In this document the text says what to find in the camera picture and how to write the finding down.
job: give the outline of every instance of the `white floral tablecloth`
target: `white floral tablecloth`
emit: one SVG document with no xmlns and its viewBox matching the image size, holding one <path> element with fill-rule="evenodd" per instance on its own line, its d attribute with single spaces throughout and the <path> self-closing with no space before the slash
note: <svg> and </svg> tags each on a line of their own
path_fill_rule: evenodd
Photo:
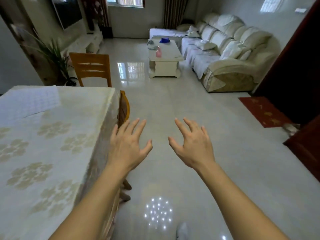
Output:
<svg viewBox="0 0 320 240">
<path fill-rule="evenodd" d="M 40 122 L 0 128 L 0 240 L 48 239 L 106 164 L 115 89 L 58 92 L 61 106 Z"/>
</svg>

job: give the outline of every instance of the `television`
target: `television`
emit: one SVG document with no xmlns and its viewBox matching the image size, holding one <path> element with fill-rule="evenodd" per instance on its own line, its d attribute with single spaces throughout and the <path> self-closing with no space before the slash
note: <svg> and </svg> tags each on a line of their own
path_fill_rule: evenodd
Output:
<svg viewBox="0 0 320 240">
<path fill-rule="evenodd" d="M 82 19 L 77 0 L 51 0 L 63 29 Z"/>
</svg>

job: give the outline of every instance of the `white shoe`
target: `white shoe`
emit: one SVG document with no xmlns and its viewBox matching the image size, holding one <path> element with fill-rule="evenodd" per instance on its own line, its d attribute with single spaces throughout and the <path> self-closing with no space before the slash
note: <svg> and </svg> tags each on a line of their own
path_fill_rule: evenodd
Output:
<svg viewBox="0 0 320 240">
<path fill-rule="evenodd" d="M 177 226 L 176 240 L 189 240 L 188 226 L 185 222 L 179 223 Z"/>
</svg>

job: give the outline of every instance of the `glossy white floor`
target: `glossy white floor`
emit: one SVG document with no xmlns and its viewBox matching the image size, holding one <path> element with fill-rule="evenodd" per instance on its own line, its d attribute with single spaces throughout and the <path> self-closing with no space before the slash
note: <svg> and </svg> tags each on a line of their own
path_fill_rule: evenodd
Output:
<svg viewBox="0 0 320 240">
<path fill-rule="evenodd" d="M 232 239 L 205 184 L 168 145 L 167 136 L 182 142 L 175 117 L 206 126 L 216 161 L 290 238 L 318 239 L 320 184 L 282 145 L 286 133 L 264 129 L 242 105 L 238 97 L 247 93 L 208 94 L 184 62 L 178 79 L 149 79 L 146 40 L 104 41 L 100 53 L 110 56 L 112 85 L 125 90 L 130 119 L 147 120 L 141 146 L 150 138 L 154 146 L 128 176 L 131 200 L 118 211 L 113 240 L 174 239 L 181 221 L 190 240 Z M 107 82 L 89 78 L 84 85 Z"/>
</svg>

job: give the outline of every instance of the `red rug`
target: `red rug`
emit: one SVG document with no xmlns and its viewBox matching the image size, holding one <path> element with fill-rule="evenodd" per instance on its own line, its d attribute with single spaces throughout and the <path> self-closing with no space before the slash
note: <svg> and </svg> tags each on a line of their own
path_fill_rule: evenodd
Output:
<svg viewBox="0 0 320 240">
<path fill-rule="evenodd" d="M 264 128 L 281 127 L 284 123 L 292 123 L 265 97 L 239 97 L 239 100 Z"/>
</svg>

